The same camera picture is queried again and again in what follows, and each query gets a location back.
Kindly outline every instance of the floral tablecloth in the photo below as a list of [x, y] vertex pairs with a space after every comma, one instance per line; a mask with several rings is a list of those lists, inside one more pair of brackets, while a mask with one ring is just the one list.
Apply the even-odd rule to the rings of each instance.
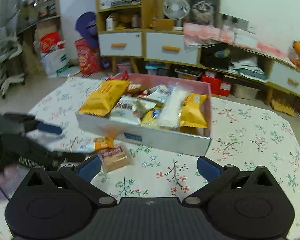
[[[68, 79], [31, 110], [38, 119], [62, 126], [62, 137], [39, 131], [28, 136], [49, 149], [67, 151], [93, 140], [95, 135], [78, 128], [75, 111], [99, 84], [99, 80]], [[212, 104], [213, 140], [206, 156], [222, 166], [231, 163], [241, 170], [252, 171], [258, 165], [268, 167], [295, 209], [288, 238], [300, 237], [300, 147], [290, 124], [275, 113], [256, 107], [218, 98], [212, 98]], [[207, 184], [197, 172], [197, 157], [143, 145], [125, 145], [134, 165], [108, 174], [101, 170], [91, 182], [117, 200], [125, 196], [178, 196], [182, 200]], [[7, 195], [13, 194], [26, 173], [26, 169], [20, 168], [19, 174], [3, 189]], [[7, 200], [0, 192], [0, 240], [11, 239], [4, 219], [6, 205]]]

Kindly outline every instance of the tile floor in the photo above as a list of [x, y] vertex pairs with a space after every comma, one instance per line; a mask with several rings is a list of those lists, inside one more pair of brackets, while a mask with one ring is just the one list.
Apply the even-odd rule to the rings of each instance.
[[[97, 73], [91, 75], [90, 78], [99, 79], [109, 75], [109, 73]], [[0, 112], [5, 113], [14, 111], [27, 113], [37, 104], [37, 102], [59, 87], [65, 81], [66, 78], [48, 79], [44, 73], [28, 76], [26, 77], [24, 86], [21, 84], [16, 84], [8, 90], [6, 98], [1, 99], [0, 101]], [[233, 95], [228, 97], [220, 96], [220, 98], [272, 111], [270, 106], [266, 106], [263, 101], [258, 98], [255, 100], [246, 100], [235, 98]], [[300, 118], [297, 115], [295, 117], [291, 117], [287, 114], [282, 114], [279, 112], [276, 113], [290, 123], [300, 145]]]

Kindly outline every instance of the orange fruit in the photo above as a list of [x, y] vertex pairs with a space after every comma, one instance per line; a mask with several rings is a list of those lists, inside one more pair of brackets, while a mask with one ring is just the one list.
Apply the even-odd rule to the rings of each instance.
[[297, 54], [300, 54], [300, 42], [299, 41], [294, 41], [293, 43], [293, 49]]

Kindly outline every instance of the white drawer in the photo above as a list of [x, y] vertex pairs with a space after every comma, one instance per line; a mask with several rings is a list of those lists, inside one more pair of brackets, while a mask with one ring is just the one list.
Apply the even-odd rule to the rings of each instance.
[[300, 73], [278, 62], [274, 62], [270, 82], [300, 95]]
[[146, 58], [153, 60], [166, 60], [191, 65], [197, 64], [198, 48], [187, 47], [183, 41], [183, 35], [169, 33], [147, 33]]
[[141, 33], [105, 33], [99, 35], [101, 56], [142, 56]]

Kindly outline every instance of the purple object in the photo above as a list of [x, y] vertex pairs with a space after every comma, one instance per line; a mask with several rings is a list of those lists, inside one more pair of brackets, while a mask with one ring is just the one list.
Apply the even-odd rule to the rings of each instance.
[[99, 47], [96, 22], [96, 14], [94, 12], [86, 12], [75, 23], [75, 30], [80, 33], [90, 48]]

